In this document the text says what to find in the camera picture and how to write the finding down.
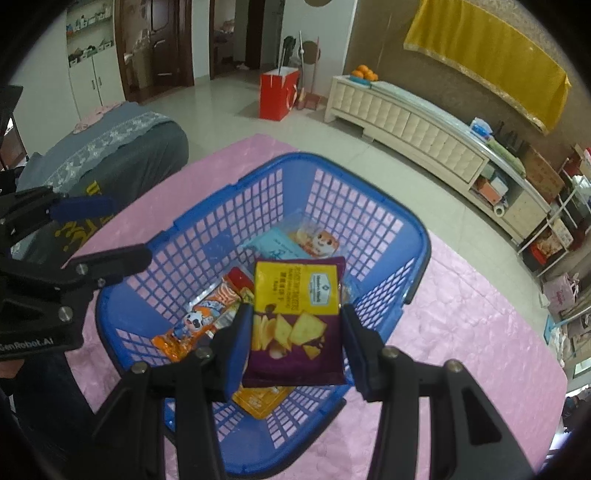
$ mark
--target tape roll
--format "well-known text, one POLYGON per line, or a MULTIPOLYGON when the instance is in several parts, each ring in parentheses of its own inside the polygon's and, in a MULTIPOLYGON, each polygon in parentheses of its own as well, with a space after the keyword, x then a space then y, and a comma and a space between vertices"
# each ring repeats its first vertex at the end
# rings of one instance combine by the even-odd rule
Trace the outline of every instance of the tape roll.
POLYGON ((505 214, 505 205, 499 204, 495 205, 495 215, 498 218, 501 218, 505 214))

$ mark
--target yellow label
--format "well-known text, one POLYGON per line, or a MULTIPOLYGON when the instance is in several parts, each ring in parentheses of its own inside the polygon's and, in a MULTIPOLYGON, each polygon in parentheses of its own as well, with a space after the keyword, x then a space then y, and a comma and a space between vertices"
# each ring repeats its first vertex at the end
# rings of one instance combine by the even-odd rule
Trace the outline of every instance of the yellow label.
POLYGON ((335 265, 259 262, 255 273, 255 310, 298 315, 339 314, 335 265))

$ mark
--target screw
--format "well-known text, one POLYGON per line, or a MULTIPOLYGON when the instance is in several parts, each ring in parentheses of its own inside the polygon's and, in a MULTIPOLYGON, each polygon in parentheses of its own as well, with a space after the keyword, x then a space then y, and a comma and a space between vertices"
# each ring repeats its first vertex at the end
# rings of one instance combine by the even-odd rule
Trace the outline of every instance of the screw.
POLYGON ((456 360, 455 358, 452 358, 452 359, 448 360, 447 362, 445 362, 445 368, 447 368, 450 372, 453 372, 455 374, 458 374, 459 372, 464 370, 464 366, 462 365, 462 362, 460 362, 459 360, 456 360))
POLYGON ((398 358, 398 355, 400 355, 400 350, 398 350, 395 346, 385 346, 382 348, 382 355, 386 358, 398 358))
POLYGON ((144 374, 148 370, 148 364, 146 362, 136 362, 131 365, 131 371, 134 374, 144 374))
POLYGON ((208 346, 202 346, 201 348, 195 350, 195 355, 197 356, 197 358, 205 360, 206 358, 211 358, 213 356, 213 350, 210 349, 208 346))
POLYGON ((57 311, 57 316, 62 322, 71 322, 72 318, 74 318, 74 312, 70 307, 60 307, 57 311))
POLYGON ((85 263, 77 264, 76 273, 78 273, 78 275, 86 275, 88 273, 88 266, 85 263))

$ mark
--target cartoon hamster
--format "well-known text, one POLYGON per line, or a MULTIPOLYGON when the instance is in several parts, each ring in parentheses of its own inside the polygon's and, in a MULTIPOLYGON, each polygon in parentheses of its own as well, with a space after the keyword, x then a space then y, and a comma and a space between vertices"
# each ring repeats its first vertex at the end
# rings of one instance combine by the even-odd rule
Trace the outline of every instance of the cartoon hamster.
POLYGON ((330 257, 339 248, 339 241, 326 230, 315 233, 313 236, 303 234, 300 230, 297 232, 297 239, 304 252, 316 258, 330 257), (302 241, 304 235, 306 236, 305 242, 302 241))

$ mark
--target blue plastic basket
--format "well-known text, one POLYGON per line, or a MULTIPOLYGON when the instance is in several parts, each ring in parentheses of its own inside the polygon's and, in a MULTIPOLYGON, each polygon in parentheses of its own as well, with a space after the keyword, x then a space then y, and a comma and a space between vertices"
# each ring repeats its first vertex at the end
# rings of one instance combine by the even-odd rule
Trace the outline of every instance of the blue plastic basket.
MULTIPOLYGON (((348 269, 362 293, 356 311, 387 340, 429 261, 425 227, 408 209, 329 160, 291 153, 195 205, 148 244, 154 260, 146 271, 103 289, 97 323, 115 365, 127 370, 140 360, 168 363, 150 339, 181 319, 185 305, 231 261, 252 268, 255 257, 240 244, 296 210, 305 210, 348 246, 348 269)), ((298 387, 265 420, 233 402, 215 404, 226 470, 265 476, 281 469, 326 427, 348 388, 298 387)), ((174 430, 172 401, 166 402, 165 422, 174 430)))

